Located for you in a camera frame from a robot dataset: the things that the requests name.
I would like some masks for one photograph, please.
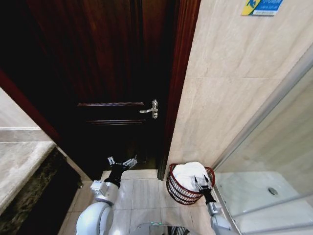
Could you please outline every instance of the sticker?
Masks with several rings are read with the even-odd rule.
[[[274,16],[283,0],[247,0],[242,16]]]

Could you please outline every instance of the glass shower door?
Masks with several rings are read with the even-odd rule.
[[[313,228],[313,69],[215,171],[243,234]]]

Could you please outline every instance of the wooden door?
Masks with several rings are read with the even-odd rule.
[[[73,160],[93,179],[109,169],[108,156],[122,162],[136,154],[137,169],[158,168],[164,161],[177,17],[185,14],[178,12],[179,1],[4,5],[2,19],[10,24],[2,21],[1,69],[55,129],[56,142]],[[197,17],[197,10],[191,12]],[[189,37],[187,61],[191,42]],[[179,84],[180,97],[183,78]],[[157,118],[139,112],[154,99]]]

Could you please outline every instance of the door frame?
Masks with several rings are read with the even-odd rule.
[[[174,127],[179,109],[191,45],[198,19],[201,0],[177,0],[175,3],[175,22],[173,34],[173,54],[170,74],[169,96],[167,101],[167,115],[164,130],[163,157],[160,161],[157,177],[163,180],[168,155],[170,152]],[[0,86],[8,95],[46,132],[50,138],[60,146],[69,156],[70,148],[62,141],[61,136],[29,101],[29,99],[16,87],[16,85],[0,70]]]

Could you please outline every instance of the marble countertop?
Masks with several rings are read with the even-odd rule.
[[[54,146],[51,141],[0,142],[0,214]]]

